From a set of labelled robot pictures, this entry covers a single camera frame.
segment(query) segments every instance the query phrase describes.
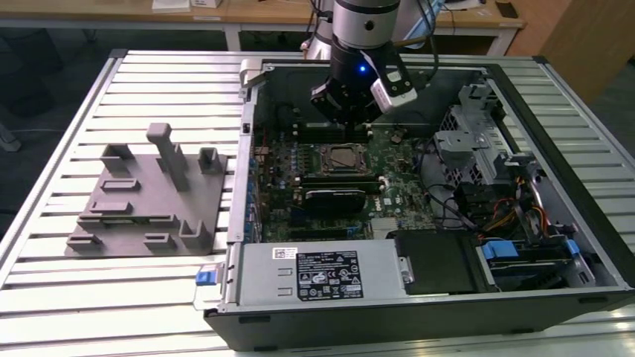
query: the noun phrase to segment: power supply label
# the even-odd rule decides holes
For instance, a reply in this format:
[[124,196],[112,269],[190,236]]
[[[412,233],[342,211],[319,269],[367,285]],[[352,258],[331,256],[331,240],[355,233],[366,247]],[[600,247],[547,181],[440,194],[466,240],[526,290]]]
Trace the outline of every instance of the power supply label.
[[296,267],[302,301],[364,297],[356,251],[298,253]]

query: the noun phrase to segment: blue tab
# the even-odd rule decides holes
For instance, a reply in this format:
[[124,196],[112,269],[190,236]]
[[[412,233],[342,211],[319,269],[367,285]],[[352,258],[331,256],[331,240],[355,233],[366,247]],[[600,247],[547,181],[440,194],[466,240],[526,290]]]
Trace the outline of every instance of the blue tab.
[[483,250],[483,255],[486,256],[486,259],[490,260],[494,258],[494,251],[492,248],[490,247],[490,243],[484,244],[484,246],[480,247]]
[[568,251],[571,252],[571,255],[579,254],[579,246],[578,243],[572,239],[567,239],[567,248]]
[[196,273],[196,286],[214,286],[214,285],[216,285],[216,272],[199,271],[199,273]]
[[483,247],[483,254],[486,259],[518,257],[516,247],[514,242],[508,240],[495,240],[488,242]]

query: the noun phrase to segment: white label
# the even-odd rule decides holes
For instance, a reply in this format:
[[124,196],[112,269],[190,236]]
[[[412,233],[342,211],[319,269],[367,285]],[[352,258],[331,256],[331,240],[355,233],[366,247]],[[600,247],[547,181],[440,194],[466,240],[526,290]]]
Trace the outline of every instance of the white label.
[[358,292],[362,290],[362,285],[343,285],[342,286],[342,291],[343,292]]
[[398,81],[400,81],[399,71],[390,72],[386,76],[388,77],[388,80],[390,80],[391,82],[398,82]]
[[218,16],[194,16],[196,21],[220,21]]
[[274,248],[274,259],[296,259],[298,248]]

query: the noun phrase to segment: metal bracket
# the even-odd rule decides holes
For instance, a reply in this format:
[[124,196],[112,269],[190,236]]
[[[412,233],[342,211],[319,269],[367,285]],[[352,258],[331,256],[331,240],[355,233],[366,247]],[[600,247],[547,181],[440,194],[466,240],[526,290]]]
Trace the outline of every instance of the metal bracket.
[[523,153],[512,154],[506,159],[506,166],[524,167],[534,160],[536,160],[536,157],[531,153],[523,152]]
[[262,58],[248,58],[240,62],[240,86],[247,89],[266,80]]

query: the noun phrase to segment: aluminum extrusion table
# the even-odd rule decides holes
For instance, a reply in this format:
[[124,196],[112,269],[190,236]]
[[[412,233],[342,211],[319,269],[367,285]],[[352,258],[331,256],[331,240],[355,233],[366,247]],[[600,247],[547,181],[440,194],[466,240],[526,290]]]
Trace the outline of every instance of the aluminum extrusion table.
[[[224,260],[242,121],[239,66],[290,53],[130,51],[111,58],[0,243],[4,356],[255,356],[227,349],[192,307],[202,265]],[[406,56],[407,61],[428,60]],[[518,57],[442,57],[502,66],[624,241],[635,248],[635,162],[550,65]],[[215,252],[208,257],[69,259],[67,235],[103,170],[107,143],[154,152],[146,128],[172,125],[186,152],[231,156]],[[522,136],[511,126],[522,145]],[[310,350],[287,356],[631,356],[635,306],[584,315],[543,332]]]

